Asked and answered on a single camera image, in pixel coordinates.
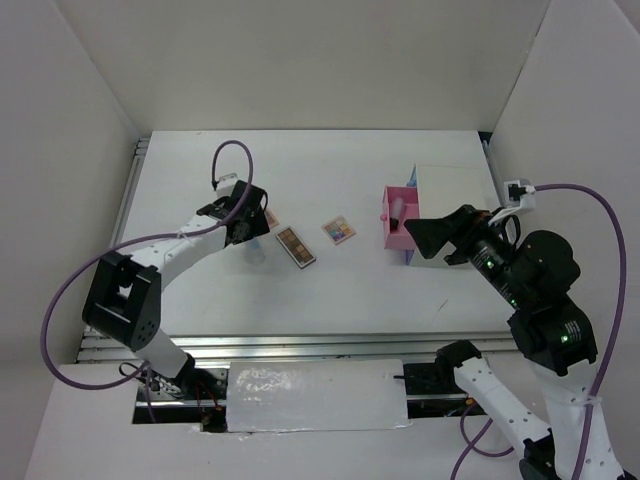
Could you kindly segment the clear bottle blue label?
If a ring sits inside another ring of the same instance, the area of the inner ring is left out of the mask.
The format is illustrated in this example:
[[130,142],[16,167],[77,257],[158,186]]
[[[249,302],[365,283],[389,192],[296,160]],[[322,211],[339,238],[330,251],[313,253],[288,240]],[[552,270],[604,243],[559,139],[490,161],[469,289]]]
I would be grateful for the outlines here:
[[265,252],[257,238],[247,243],[246,258],[251,265],[260,265],[265,261]]

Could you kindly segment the pink drawer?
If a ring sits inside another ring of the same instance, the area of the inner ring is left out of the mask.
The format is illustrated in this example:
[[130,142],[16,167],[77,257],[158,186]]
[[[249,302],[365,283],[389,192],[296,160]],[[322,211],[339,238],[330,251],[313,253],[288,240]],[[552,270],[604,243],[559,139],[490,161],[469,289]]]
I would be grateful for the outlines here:
[[[406,205],[402,216],[401,224],[396,232],[390,231],[389,226],[389,209],[390,205],[396,197],[403,197]],[[382,200],[382,213],[380,220],[383,225],[384,248],[388,250],[414,250],[415,242],[404,226],[404,222],[409,219],[417,219],[419,217],[419,202],[416,188],[390,186],[384,188]]]

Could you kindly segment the clear bottle black cap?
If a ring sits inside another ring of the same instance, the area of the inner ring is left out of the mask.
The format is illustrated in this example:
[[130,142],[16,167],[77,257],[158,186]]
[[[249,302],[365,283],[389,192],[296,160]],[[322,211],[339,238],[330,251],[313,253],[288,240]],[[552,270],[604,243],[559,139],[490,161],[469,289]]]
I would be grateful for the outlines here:
[[396,197],[389,209],[389,226],[391,232],[396,232],[401,224],[406,202],[403,197]]

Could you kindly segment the blue drawer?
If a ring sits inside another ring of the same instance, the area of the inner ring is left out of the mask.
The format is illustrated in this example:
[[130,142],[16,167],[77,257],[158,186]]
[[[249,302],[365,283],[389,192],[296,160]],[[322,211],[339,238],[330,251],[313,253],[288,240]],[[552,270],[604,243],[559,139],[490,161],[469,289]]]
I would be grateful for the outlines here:
[[415,188],[417,186],[417,183],[418,183],[417,172],[418,172],[418,165],[415,164],[413,169],[412,169],[410,178],[409,178],[408,182],[406,183],[407,187]]

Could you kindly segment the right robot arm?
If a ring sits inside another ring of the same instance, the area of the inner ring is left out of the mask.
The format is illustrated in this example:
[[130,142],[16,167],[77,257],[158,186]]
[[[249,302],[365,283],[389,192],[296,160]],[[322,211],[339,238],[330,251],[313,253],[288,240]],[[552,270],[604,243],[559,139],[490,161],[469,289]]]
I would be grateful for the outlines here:
[[446,263],[471,264],[513,308],[509,329],[538,378],[549,419],[526,408],[468,340],[438,351],[437,384],[462,389],[481,406],[508,439],[525,479],[629,478],[591,391],[598,353],[590,320],[568,295],[580,275],[571,246],[547,230],[514,246],[491,221],[489,212],[464,205],[444,218],[409,219],[404,226],[426,259],[453,245]]

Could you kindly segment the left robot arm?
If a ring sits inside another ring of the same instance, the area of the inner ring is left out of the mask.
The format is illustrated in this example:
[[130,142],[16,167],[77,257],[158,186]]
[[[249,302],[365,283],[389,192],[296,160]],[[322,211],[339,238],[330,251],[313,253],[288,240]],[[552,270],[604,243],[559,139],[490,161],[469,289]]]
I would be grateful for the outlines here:
[[132,253],[104,255],[82,320],[148,362],[171,397],[194,397],[213,388],[216,379],[197,368],[194,358],[162,331],[162,294],[173,280],[206,257],[269,233],[267,205],[265,190],[239,180],[230,194],[198,209],[169,238]]

